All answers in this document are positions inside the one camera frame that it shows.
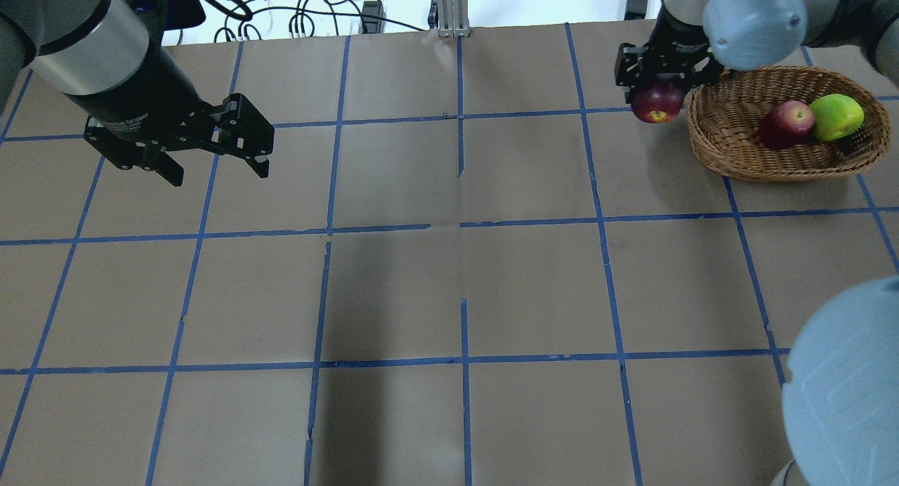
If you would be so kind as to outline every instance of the blue tape grid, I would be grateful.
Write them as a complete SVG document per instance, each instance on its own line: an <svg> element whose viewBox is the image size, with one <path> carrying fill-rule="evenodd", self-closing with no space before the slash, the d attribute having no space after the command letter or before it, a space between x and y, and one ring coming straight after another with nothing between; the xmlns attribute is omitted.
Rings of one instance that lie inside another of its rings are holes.
<svg viewBox="0 0 899 486"><path fill-rule="evenodd" d="M162 430L164 428L164 419L166 418L167 403L171 394L171 384L176 372L222 372L222 371L243 371L243 370L282 370L282 369L311 369L313 372L312 386L310 390L309 403L309 420L308 420L308 441L306 442L306 476L304 483L308 484L309 470L312 456L312 434L315 425L315 406L317 406L317 387L318 374L321 369L325 368L382 368L382 367L408 367L409 365L447 365L462 364L463 365L463 406L464 406L464 425L465 425L465 467L466 467L466 485L472 483L472 465L471 465L471 428L470 428L470 393L468 383L468 368L471 364L489 364L489 362L553 362L553 361L617 361L620 366L620 379L622 386L622 396L626 412L627 430L629 431L629 441L631 445L631 456L635 472L636 484L642 484L642 473L640 472L638 445L636 445L636 431L634 426L634 416L630 406L629 385L626 377L626 361L638 359L672 359L672 358L704 358L704 357L756 357L756 355L770 355L773 358L778 380L783 383L783 370L780 365L780 356L789 354L789 349L778 348L773 333L768 328L768 316L764 307L764 299L761 294L761 287L758 282L758 275L755 273L754 264L752 264L752 253L746 242L745 232L742 229L742 218L746 217L780 217L780 216L796 216L796 215L828 215L828 214L872 214L877 222L880 233L883 237L886 250L896 271L899 272L899 258L886 232L882 220L882 214L899 213L899 207L877 207L874 199L867 188L867 184L862 176L858 176L858 185L860 185L867 201L867 208L848 208L834 210L811 210L811 211L739 211L736 200L733 197L733 189L728 179L723 179L726 191L728 191L728 199L731 204L730 213L712 213L712 214L655 214L655 215L631 215L604 217L601 210L600 196L596 185L596 172L593 167L593 148L591 147L590 131L586 122L587 114L601 114L601 112L626 112L628 107L609 107L609 108L586 108L584 105L584 92L582 92L582 83L580 72L578 70L577 57L575 52L574 40L572 40L571 29L569 25L565 25L565 34L568 40L569 51L572 58L572 68L575 71L575 83L578 92L578 109L555 110L555 111L535 111L535 112L494 112L494 114L464 114L463 103L463 73L462 73L462 40L457 41L457 74L458 74L458 101L459 108L456 115L443 116L424 116L424 117L403 117L403 118L383 118L383 119L367 119L367 120L343 120L343 99L346 93L346 74L347 63L349 60L350 38L346 38L343 52L343 69L341 69L341 86L340 99L338 101L338 115L335 121L312 121L312 122L293 122L293 124L276 124L276 129L301 128L308 126L333 126L335 127L334 138L334 156L332 162L331 189L328 198L328 221L327 227L324 229L312 230L258 230L258 231L229 231L229 232L206 232L206 217L209 213L209 202L211 202L212 191L215 183L216 169L218 168L218 156L213 159L211 173L209 173L209 184L206 187L206 200L202 212L202 220L197 234L177 234L177 235L141 235L141 236L121 236L121 237L82 237L81 231L86 221L91 202L93 200L94 191L96 191L97 182L100 178L100 172L103 169L103 160L97 164L96 172L94 172L93 182L87 194L81 217L78 221L77 232L74 237L67 239L22 239L22 240L3 240L0 242L2 246L17 245L45 245L45 244L70 244L70 252L65 259L64 268L57 290L55 291L51 309L45 322L44 329L41 333L41 339L35 355L32 359L32 365L23 369L0 369L0 375L25 375L25 387L22 390L22 396L16 409L6 444L4 445L3 454L0 455L0 477L3 475L4 467L6 467L10 450L15 438L15 433L20 424L23 410L25 410L28 400L29 391L31 390L34 378L42 374L121 374L121 373L166 373L166 388L164 388L163 400L160 407L160 413L157 420L157 431L154 435L153 449L151 453L150 463L147 468L147 480L145 484L149 485L153 480L155 470L155 460L157 460L158 447L161 440ZM806 48L801 48L803 57L809 66L812 66L812 60ZM237 50L237 59L232 74L230 91L235 90L237 83L237 73L240 67L240 60L243 55L243 42L239 44ZM81 138L81 134L63 134L63 135L46 135L46 136L23 136L8 137L13 118L22 104L23 96L25 96L26 88L32 79L32 73L29 72L25 77L22 87L20 87L18 96L16 96L13 108L3 131L0 133L0 144L4 141L27 141L27 140L68 140L68 138ZM899 101L899 96L879 96L880 101ZM459 175L464 170L465 152L463 137L463 120L468 119L494 119L494 118L511 118L511 117L530 117L530 116L550 116L550 115L581 115L582 130L584 131L584 144L587 155L588 170L591 179L591 191L593 191L593 200L596 208L596 217L588 218L565 218L565 219L549 219L549 220L523 220L523 221L481 221L480 223L460 223L462 228L484 228L484 227L505 227L505 226L527 226L541 224L578 224L578 223L596 223L601 238L601 256L603 256L603 265L606 272L607 288L610 294L610 305L612 308L613 328L615 329L616 352L615 353L594 353L594 354L578 354L578 355L486 355L485 357L470 357L468 354L468 305L466 301L462 301L462 355L460 357L425 357L425 358L402 358L391 360L377 361L321 361L321 345L324 330L324 307L327 300L327 279L329 272L329 262L331 256L331 242L327 243L324 255L324 268L322 277L322 293L319 309L319 322L317 329L317 341L315 342L315 361L312 362L264 362L263 364L177 364L178 353L180 350L181 339L183 335L184 321L186 312L190 304L190 294L192 293L193 280L196 275L196 269L199 262L200 250L202 250L203 239L208 237L255 237L255 236L280 236L280 235L321 235L329 236L341 233L357 233L367 231L399 231L399 230L423 230L429 228L429 224L407 224L392 226L376 226L376 227L356 227L356 228L335 228L334 227L334 195L336 191L337 169L340 155L340 135L343 125L358 124L394 124L395 122L436 122L445 121L447 119L456 119L459 127ZM608 246L605 235L605 223L620 223L620 221L683 221L683 220L699 220L714 218L732 218L735 220L738 234L741 239L742 248L746 258L747 268L752 278L752 284L758 300L761 311L762 320L768 335L767 349L733 349L733 350L697 350L697 351L652 351L652 352L626 352L623 341L621 339L621 331L619 318L617 317L617 304L614 295L614 281L612 278L611 265L609 262ZM177 239L195 239L196 249L192 260L192 268L187 287L185 289L182 316L178 322L176 332L176 340L174 340L173 350L171 351L171 359L169 364L164 365L125 365L125 367L38 367L41 353L46 344L49 329L53 322L55 309L58 307L59 298L65 287L68 271L74 253L79 243L97 243L97 242L163 242L164 240Z"/></svg>

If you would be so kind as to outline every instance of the green apple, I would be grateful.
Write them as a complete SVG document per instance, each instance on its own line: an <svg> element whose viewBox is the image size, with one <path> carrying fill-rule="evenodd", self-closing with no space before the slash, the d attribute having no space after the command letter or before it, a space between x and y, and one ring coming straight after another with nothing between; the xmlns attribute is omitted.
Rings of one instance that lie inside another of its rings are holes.
<svg viewBox="0 0 899 486"><path fill-rule="evenodd" d="M809 107L815 113L812 134L823 143L854 133L865 120L861 105L846 95L822 96Z"/></svg>

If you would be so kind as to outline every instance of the woven basket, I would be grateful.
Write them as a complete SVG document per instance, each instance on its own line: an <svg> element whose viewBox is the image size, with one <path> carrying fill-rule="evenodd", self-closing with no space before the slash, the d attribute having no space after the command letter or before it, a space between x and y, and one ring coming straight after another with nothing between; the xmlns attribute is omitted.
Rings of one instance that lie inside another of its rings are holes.
<svg viewBox="0 0 899 486"><path fill-rule="evenodd" d="M832 143L770 150L757 133L761 119L787 100L810 104L843 93L865 111L861 128ZM713 172L754 182L806 181L858 173L890 147L886 109L854 81L814 67L760 67L690 93L687 124L693 153Z"/></svg>

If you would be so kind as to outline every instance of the robotic arm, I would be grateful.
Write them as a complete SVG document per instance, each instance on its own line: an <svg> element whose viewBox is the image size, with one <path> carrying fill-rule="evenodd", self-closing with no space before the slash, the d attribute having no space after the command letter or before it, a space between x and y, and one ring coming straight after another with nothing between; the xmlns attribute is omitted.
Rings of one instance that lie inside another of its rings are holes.
<svg viewBox="0 0 899 486"><path fill-rule="evenodd" d="M160 46L169 1L0 0L0 100L31 65L90 114L84 140L119 169L140 166L181 185L168 152L203 149L241 157L266 178L274 128L240 93L217 106L199 98ZM181 3L182 18L202 22L199 2L187 1L194 10Z"/></svg>
<svg viewBox="0 0 899 486"><path fill-rule="evenodd" d="M725 67L776 63L800 44L858 45L899 85L899 0L662 0L649 41L620 45L615 79L631 103L660 75L699 86L715 82Z"/></svg>

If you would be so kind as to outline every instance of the fruit in basket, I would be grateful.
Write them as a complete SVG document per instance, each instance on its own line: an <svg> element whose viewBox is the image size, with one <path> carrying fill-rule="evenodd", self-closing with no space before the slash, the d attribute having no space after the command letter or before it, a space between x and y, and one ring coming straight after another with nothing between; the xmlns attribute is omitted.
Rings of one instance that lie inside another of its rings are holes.
<svg viewBox="0 0 899 486"><path fill-rule="evenodd" d="M774 107L759 124L759 138L768 149L783 150L800 143L812 131L815 114L796 100Z"/></svg>
<svg viewBox="0 0 899 486"><path fill-rule="evenodd" d="M687 88L680 79L656 79L636 90L630 109L643 122L670 122L681 111L685 96Z"/></svg>
<svg viewBox="0 0 899 486"><path fill-rule="evenodd" d="M823 143L855 133L865 121L865 111L850 96L822 96L809 106L815 113L812 135Z"/></svg>

